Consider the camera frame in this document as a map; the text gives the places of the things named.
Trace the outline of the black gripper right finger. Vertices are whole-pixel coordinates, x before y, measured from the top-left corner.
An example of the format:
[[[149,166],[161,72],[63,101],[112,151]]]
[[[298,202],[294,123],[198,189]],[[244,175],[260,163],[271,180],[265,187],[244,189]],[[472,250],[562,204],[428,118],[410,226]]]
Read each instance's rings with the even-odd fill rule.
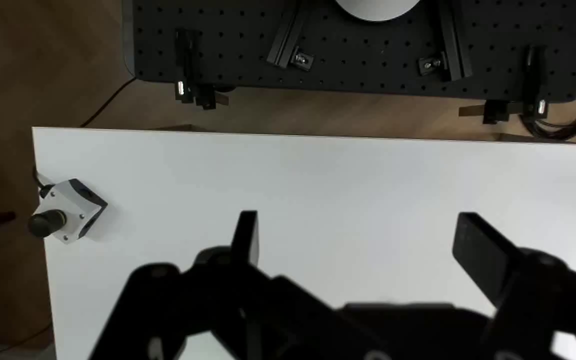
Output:
[[[496,307],[481,335],[484,360],[560,360],[556,331],[576,338],[576,270],[511,244],[476,212],[460,212],[451,255]]]

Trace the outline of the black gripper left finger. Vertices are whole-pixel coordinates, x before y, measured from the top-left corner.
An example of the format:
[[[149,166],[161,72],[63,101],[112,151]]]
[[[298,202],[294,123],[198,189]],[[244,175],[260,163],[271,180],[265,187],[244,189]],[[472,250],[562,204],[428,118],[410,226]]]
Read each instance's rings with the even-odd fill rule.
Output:
[[[375,333],[284,276],[258,267],[258,212],[242,210],[227,245],[180,272],[154,262],[124,284],[90,360],[180,360],[211,331],[234,360],[393,360]]]

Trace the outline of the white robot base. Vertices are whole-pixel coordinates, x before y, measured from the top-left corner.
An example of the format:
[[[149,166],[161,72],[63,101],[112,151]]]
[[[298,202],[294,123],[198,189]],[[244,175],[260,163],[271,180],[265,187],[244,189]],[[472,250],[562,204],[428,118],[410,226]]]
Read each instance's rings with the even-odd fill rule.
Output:
[[[414,9],[419,0],[334,0],[344,12],[364,22],[387,22]]]

